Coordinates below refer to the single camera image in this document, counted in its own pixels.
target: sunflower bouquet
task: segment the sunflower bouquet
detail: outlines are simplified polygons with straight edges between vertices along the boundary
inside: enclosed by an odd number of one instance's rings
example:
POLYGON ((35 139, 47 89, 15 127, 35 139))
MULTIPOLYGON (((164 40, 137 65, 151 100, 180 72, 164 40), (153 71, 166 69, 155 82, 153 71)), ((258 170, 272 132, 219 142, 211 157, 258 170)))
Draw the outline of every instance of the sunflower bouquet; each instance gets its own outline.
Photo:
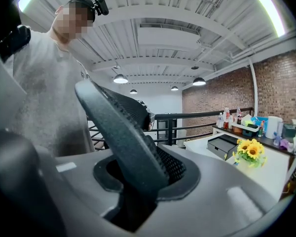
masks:
POLYGON ((239 144, 237 153, 233 152, 232 155, 235 158, 235 162, 239 163, 240 159, 248 162, 249 167, 262 167, 267 160, 264 155, 264 146, 256 139, 253 140, 237 140, 239 144))

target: white sticker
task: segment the white sticker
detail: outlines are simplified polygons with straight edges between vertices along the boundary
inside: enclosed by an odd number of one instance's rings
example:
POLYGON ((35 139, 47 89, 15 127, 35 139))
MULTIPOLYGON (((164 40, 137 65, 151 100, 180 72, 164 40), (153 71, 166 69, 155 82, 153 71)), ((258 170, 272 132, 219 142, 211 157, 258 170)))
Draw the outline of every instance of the white sticker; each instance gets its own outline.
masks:
POLYGON ((58 170, 58 172, 64 172, 64 171, 71 170, 76 167, 77 167, 77 165, 75 165, 74 162, 68 162, 68 163, 64 163, 61 165, 57 165, 56 169, 58 170))

